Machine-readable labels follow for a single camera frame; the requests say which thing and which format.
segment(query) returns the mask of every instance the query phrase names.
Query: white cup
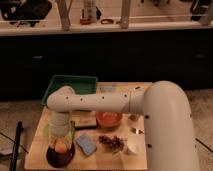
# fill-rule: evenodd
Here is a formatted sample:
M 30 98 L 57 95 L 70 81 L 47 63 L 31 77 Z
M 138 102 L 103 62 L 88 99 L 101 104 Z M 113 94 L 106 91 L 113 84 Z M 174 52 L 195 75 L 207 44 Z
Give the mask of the white cup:
M 128 154 L 140 154 L 145 151 L 145 139 L 144 135 L 132 134 L 127 140 L 127 153 Z

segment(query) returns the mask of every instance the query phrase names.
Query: green plastic bin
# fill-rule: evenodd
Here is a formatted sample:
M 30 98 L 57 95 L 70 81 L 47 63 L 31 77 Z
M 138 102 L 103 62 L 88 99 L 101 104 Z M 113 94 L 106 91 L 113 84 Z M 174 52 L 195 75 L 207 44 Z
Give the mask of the green plastic bin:
M 97 77 L 76 75 L 54 75 L 42 98 L 42 105 L 47 104 L 47 98 L 63 86 L 71 86 L 76 94 L 94 94 L 97 88 Z

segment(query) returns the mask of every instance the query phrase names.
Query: wooden tabletop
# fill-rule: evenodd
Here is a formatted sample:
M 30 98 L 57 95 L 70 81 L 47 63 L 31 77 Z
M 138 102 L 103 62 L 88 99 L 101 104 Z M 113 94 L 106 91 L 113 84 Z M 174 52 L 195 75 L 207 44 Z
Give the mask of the wooden tabletop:
M 128 91 L 140 86 L 142 89 L 146 89 L 152 83 L 98 83 L 97 92 L 103 91 Z M 95 112 L 73 112 L 75 116 L 84 117 L 89 115 L 95 115 Z M 129 119 L 130 114 L 123 114 L 121 124 L 113 129 L 84 129 L 78 130 L 75 133 L 75 138 L 81 134 L 86 133 L 97 145 L 97 150 L 91 156 L 86 157 L 81 151 L 80 147 L 75 144 L 75 156 L 73 160 L 64 168 L 53 168 L 46 160 L 46 152 L 49 147 L 48 138 L 45 135 L 45 129 L 48 126 L 51 112 L 44 107 L 35 136 L 32 142 L 29 154 L 26 156 L 25 169 L 26 170 L 147 170 L 147 158 L 145 142 L 144 150 L 138 155 L 129 154 L 126 148 L 126 141 L 128 136 L 133 134 L 130 131 L 130 127 L 137 127 L 144 131 L 144 120 L 141 116 L 137 122 L 133 122 Z M 122 151 L 113 154 L 107 151 L 106 148 L 98 142 L 99 135 L 107 135 L 113 137 L 117 135 L 124 139 L 125 147 Z

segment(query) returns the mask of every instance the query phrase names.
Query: small dish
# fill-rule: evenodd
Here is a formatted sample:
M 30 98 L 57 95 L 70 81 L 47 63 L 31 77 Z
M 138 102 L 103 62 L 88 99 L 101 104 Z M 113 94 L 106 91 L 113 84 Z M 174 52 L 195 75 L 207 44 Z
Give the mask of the small dish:
M 132 134 L 127 140 L 128 154 L 140 154 L 144 151 L 144 136 L 139 134 Z
M 101 127 L 112 128 L 120 125 L 122 113 L 116 112 L 97 112 L 96 119 Z

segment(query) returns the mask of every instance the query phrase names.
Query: orange object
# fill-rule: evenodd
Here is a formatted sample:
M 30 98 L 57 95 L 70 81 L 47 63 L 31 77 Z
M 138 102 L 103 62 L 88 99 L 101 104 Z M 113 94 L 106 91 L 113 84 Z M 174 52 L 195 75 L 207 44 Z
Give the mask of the orange object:
M 121 123 L 122 113 L 115 112 L 97 112 L 96 119 L 101 127 L 115 127 Z
M 80 19 L 81 25 L 89 25 L 91 23 L 92 23 L 91 19 L 85 19 L 85 18 Z

